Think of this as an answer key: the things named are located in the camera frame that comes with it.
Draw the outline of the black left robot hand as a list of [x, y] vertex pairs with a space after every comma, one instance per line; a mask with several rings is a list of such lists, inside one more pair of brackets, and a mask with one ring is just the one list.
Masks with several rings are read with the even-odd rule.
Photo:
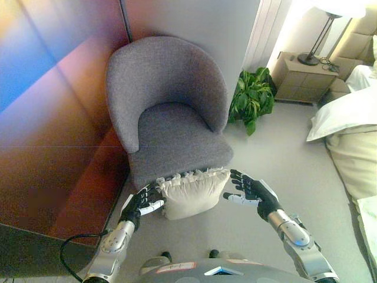
[[123, 207], [118, 222], [130, 221], [136, 231], [140, 225], [140, 218], [164, 206], [166, 198], [156, 183], [148, 184], [138, 193], [130, 194]]

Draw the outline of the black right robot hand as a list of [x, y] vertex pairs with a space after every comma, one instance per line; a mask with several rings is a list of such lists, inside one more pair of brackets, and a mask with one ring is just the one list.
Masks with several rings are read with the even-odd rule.
[[240, 205], [256, 206], [259, 216], [266, 222], [270, 213], [282, 209], [277, 195], [263, 180], [254, 180], [235, 169], [230, 170], [230, 178], [241, 194], [224, 192], [225, 200]]

